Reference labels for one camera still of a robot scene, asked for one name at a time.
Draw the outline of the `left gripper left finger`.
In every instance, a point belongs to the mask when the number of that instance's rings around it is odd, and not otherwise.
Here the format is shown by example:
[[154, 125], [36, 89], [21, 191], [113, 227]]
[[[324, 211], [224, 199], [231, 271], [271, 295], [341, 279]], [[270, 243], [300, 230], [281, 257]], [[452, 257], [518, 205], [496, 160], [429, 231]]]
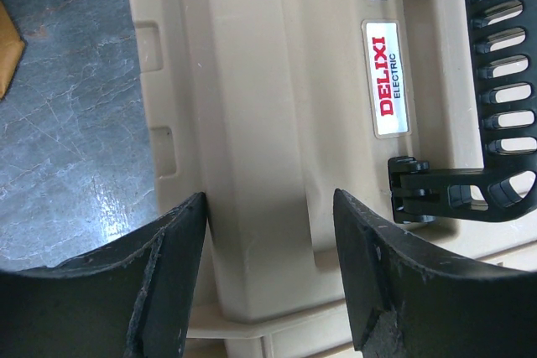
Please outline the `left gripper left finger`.
[[206, 220], [197, 193], [56, 267], [2, 271], [2, 356], [181, 357]]

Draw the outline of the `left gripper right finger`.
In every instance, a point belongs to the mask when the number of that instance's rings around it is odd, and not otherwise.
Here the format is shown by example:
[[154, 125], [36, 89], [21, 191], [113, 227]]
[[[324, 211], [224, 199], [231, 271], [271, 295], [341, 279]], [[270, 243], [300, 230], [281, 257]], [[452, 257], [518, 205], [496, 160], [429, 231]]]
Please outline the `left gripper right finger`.
[[536, 276], [429, 243], [333, 195], [354, 349], [365, 357], [533, 357]]

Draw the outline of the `tan plastic toolbox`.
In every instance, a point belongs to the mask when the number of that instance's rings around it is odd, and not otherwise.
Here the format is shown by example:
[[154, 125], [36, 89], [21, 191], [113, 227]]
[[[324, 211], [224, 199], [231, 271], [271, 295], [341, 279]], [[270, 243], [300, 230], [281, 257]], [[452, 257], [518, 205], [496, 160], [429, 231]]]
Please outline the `tan plastic toolbox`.
[[206, 197], [181, 357], [365, 357], [345, 190], [536, 276], [536, 0], [130, 0], [162, 215]]

